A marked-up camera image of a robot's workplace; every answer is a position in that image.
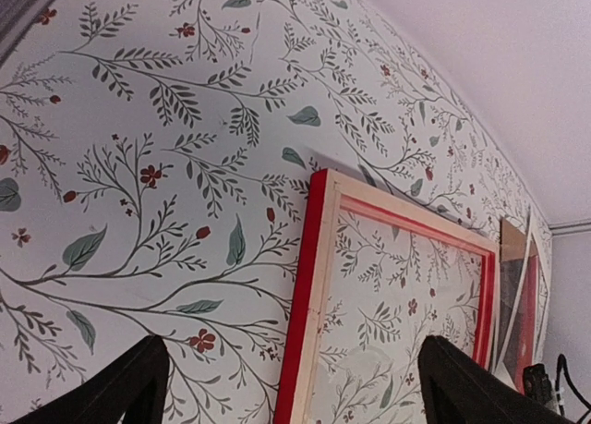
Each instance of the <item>red and beige frame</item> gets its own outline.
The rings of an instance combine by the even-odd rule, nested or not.
[[[488,367],[498,310],[499,246],[436,213],[333,170],[322,170],[315,173],[310,181],[275,424],[308,423],[341,210],[397,226],[482,257],[473,359],[482,367]]]

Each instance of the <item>ceiling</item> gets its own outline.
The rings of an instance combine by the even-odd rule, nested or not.
[[[470,104],[550,224],[591,218],[591,0],[368,0]]]

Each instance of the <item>black cable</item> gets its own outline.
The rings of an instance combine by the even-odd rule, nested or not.
[[[576,387],[574,387],[573,384],[573,380],[571,380],[571,374],[569,373],[569,367],[568,364],[566,362],[566,356],[564,356],[563,354],[560,354],[558,356],[558,362],[556,364],[556,382],[554,383],[554,390],[556,391],[556,399],[558,400],[558,407],[561,411],[561,415],[564,416],[564,406],[561,404],[562,400],[561,400],[561,394],[559,393],[560,389],[561,389],[561,373],[564,371],[564,379],[566,380],[566,383],[569,384],[569,387],[571,388],[571,390],[573,391],[574,395],[577,397],[577,399],[579,401],[581,401],[581,403],[583,403],[583,405],[585,407],[587,407],[587,411],[585,412],[585,414],[579,418],[579,420],[577,422],[583,422],[583,419],[585,419],[587,417],[587,415],[589,413],[591,413],[591,403],[589,403],[577,390]]]

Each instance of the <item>floral pattern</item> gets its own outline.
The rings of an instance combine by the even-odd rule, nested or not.
[[[167,422],[271,422],[309,176],[324,167],[493,240],[500,217],[525,229],[531,209],[549,260],[519,177],[363,1],[56,0],[0,69],[0,420],[156,333]],[[338,420],[418,413],[420,340],[469,349],[478,263],[341,222],[322,361],[348,399],[332,386],[327,400]],[[405,363],[376,366],[383,345]],[[375,395],[367,411],[349,403]]]

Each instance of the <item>wall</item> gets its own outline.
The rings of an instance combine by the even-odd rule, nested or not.
[[[531,205],[360,0],[57,0],[0,94],[0,419],[158,333],[173,422],[267,422],[322,167],[492,239]]]
[[[591,351],[589,351],[588,275],[591,268],[591,234],[558,236],[552,244],[552,273],[561,283],[552,286],[548,336],[544,351],[546,371],[556,378],[556,360],[566,356],[574,385],[581,394],[591,397]],[[567,418],[576,421],[586,411],[575,398],[564,378],[564,400]]]

